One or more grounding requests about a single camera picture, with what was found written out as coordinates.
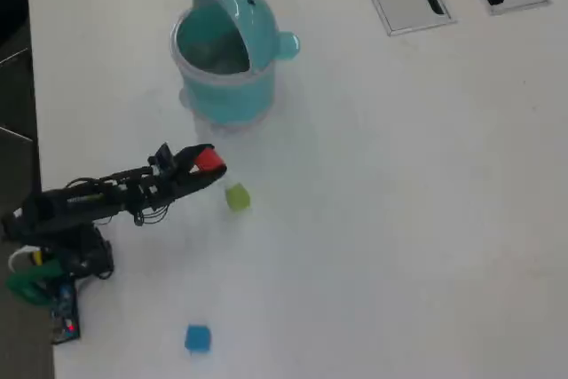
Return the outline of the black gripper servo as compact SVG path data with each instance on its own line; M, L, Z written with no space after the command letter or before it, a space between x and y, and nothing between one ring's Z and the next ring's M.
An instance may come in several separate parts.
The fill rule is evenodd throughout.
M152 174L148 178L148 203L171 204L205 189L227 172L221 165L215 168L215 150L211 144L183 148L174 162L150 161Z

